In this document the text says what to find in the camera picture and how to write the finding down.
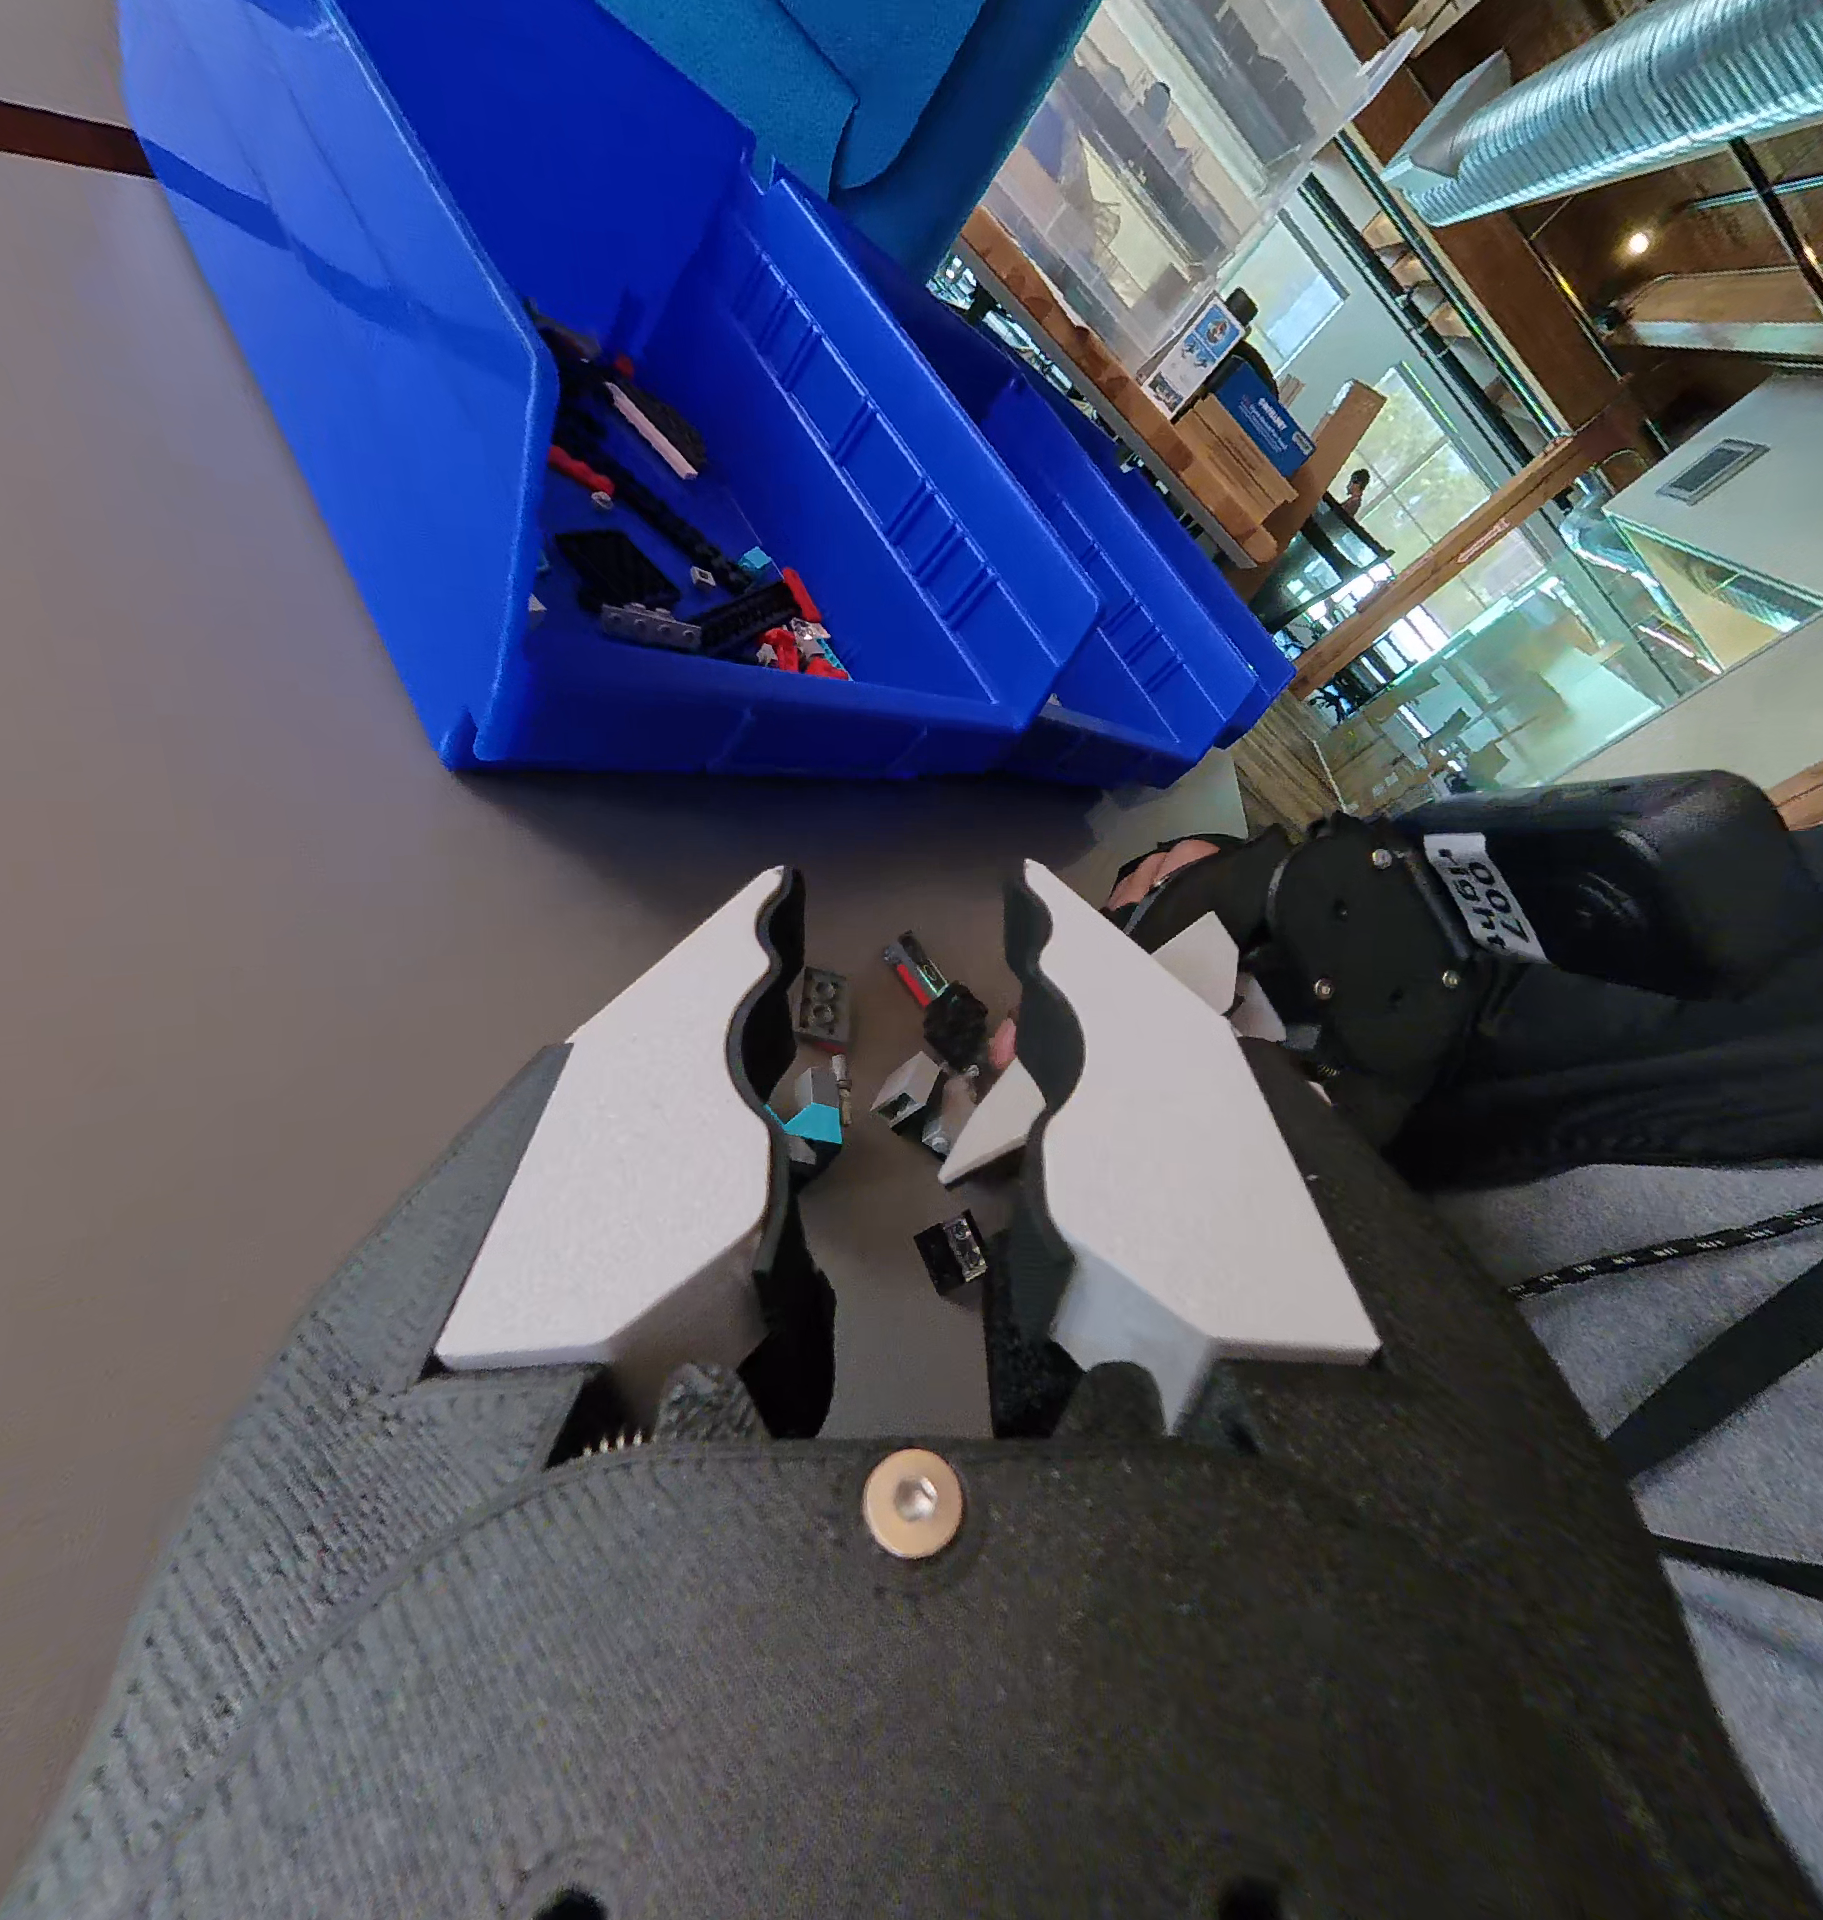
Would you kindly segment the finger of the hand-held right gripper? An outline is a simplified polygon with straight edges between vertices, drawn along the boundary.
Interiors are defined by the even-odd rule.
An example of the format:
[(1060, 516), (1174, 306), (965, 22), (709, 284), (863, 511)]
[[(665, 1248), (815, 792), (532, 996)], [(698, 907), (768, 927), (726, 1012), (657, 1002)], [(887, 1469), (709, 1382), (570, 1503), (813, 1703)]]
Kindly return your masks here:
[(1289, 1024), (1270, 1002), (1259, 972), (1246, 963), (1230, 929), (1218, 911), (1201, 911), (1163, 946), (1153, 946), (1163, 972), (1184, 982), (1215, 1014), (1225, 1014), (1238, 1038), (1289, 1043)]
[(968, 1120), (940, 1167), (940, 1182), (956, 1187), (1014, 1152), (1027, 1150), (1028, 1133), (1042, 1124), (1047, 1095), (1038, 1080), (1014, 1057), (997, 1084), (972, 1099)]

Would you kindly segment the clear plastic drawer stack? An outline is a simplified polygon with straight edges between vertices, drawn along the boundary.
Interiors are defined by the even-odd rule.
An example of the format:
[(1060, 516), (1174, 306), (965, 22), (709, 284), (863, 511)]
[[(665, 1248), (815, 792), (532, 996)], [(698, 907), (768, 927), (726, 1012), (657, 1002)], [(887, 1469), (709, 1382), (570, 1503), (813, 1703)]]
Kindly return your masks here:
[(981, 210), (1141, 378), (1418, 43), (1354, 57), (1317, 0), (1109, 0)]

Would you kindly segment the silver ventilation duct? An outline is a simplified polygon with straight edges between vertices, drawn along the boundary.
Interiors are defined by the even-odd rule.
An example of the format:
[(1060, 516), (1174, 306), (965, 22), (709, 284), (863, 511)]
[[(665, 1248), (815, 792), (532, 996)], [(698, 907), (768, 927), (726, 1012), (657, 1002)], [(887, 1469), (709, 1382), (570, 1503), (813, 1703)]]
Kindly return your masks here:
[(1823, 126), (1823, 0), (1663, 0), (1513, 76), (1494, 51), (1383, 175), (1428, 227)]

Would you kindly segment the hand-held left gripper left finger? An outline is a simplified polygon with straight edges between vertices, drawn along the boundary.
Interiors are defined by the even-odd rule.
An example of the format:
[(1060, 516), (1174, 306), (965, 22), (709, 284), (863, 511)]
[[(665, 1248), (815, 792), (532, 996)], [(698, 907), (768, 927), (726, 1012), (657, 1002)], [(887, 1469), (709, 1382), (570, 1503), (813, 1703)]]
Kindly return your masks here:
[(795, 1061), (807, 887), (758, 868), (586, 1014), (432, 1341), (447, 1369), (594, 1363), (633, 1414), (685, 1363), (781, 1440), (833, 1405), (833, 1287), (771, 1093)]

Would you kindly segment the pile of mixed toy bricks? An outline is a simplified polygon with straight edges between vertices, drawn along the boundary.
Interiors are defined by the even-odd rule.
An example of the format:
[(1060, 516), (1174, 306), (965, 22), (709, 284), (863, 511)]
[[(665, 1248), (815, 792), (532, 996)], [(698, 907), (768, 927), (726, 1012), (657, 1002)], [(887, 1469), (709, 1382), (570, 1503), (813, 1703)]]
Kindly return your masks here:
[(756, 664), (807, 681), (849, 681), (827, 619), (796, 571), (758, 543), (730, 552), (676, 507), (672, 483), (709, 474), (704, 434), (633, 358), (523, 306), (557, 378), (544, 471), (564, 481), (583, 525), (551, 532), (594, 625), (631, 648), (682, 659)]

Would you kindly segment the small picture card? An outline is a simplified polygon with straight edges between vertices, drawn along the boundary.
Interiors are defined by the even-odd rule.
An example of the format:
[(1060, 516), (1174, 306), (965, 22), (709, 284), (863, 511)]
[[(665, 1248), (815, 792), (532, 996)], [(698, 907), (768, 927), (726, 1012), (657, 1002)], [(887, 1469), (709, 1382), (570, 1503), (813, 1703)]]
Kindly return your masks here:
[(1169, 421), (1181, 421), (1236, 354), (1259, 322), (1259, 306), (1246, 286), (1210, 294), (1174, 333), (1174, 342), (1145, 371), (1141, 391)]

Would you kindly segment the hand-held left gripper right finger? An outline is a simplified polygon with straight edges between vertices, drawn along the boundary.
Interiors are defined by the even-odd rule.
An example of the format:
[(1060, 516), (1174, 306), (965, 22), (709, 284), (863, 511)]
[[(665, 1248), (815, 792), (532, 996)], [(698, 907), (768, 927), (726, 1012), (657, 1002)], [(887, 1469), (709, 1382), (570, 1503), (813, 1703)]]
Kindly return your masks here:
[(999, 1440), (1042, 1440), (1113, 1363), (1181, 1433), (1218, 1363), (1370, 1366), (1383, 1336), (1261, 1080), (1153, 951), (1042, 859), (1002, 901), (1016, 1057), (1047, 1095), (985, 1279)]

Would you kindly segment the blue cardboard box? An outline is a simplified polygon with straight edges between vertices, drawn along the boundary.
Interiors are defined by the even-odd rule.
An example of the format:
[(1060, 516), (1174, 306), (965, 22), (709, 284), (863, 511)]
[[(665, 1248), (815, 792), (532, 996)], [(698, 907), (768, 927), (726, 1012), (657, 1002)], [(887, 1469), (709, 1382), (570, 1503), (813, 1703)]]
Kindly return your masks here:
[(1246, 342), (1218, 358), (1210, 399), (1254, 436), (1254, 444), (1290, 481), (1311, 443), (1279, 399), (1273, 371)]

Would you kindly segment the grey desk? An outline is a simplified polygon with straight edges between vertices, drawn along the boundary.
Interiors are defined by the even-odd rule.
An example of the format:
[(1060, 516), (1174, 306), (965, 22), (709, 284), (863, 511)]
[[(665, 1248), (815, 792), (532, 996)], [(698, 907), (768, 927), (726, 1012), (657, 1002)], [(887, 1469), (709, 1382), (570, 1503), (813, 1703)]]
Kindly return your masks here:
[(917, 927), (1198, 822), (959, 782), (454, 780), (165, 202), (112, 6), (0, 6), (0, 1900), (291, 1318), (482, 1106), (756, 868), (865, 1008)]

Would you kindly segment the grey sweatshirt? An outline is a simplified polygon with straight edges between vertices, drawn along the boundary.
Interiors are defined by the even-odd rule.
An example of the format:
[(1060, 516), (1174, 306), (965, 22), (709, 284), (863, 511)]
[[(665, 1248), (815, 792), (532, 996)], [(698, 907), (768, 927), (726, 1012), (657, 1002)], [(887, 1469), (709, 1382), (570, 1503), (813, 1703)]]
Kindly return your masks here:
[[(1823, 1198), (1823, 1167), (1585, 1167), (1439, 1209), (1494, 1279), (1758, 1224)], [(1598, 1433), (1823, 1258), (1823, 1221), (1521, 1304)], [(1823, 1349), (1683, 1458), (1635, 1477), (1653, 1532), (1823, 1564)], [(1823, 1603), (1705, 1564), (1663, 1568), (1767, 1813), (1823, 1900)]]

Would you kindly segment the teal and black brick assembly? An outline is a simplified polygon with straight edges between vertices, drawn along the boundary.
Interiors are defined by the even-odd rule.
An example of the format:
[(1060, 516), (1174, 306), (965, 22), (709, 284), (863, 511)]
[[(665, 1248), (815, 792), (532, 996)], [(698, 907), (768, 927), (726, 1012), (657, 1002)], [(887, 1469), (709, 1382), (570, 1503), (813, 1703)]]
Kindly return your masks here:
[(781, 1120), (795, 1187), (827, 1172), (849, 1137), (849, 1057), (827, 1054), (790, 1072), (771, 1113)]

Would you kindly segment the person's right hand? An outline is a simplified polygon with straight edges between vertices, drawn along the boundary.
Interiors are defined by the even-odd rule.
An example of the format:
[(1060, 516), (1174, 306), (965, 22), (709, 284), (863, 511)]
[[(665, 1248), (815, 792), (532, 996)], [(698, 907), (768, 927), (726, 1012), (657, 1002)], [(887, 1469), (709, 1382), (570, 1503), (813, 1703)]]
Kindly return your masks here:
[(1158, 887), (1236, 842), (1238, 842), (1236, 836), (1184, 836), (1124, 859), (1102, 902), (1109, 919), (1134, 929), (1145, 916)]

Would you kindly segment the person's right forearm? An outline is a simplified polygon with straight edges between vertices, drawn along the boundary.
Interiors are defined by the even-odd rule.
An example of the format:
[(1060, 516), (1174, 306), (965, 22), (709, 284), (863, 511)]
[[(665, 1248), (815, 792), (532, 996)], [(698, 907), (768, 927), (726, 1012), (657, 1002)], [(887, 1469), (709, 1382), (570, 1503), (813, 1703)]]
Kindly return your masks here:
[[(1823, 887), (1823, 822), (1794, 841)], [(1423, 1191), (1585, 1167), (1823, 1167), (1823, 942), (1741, 997), (1503, 963), (1390, 1163)]]

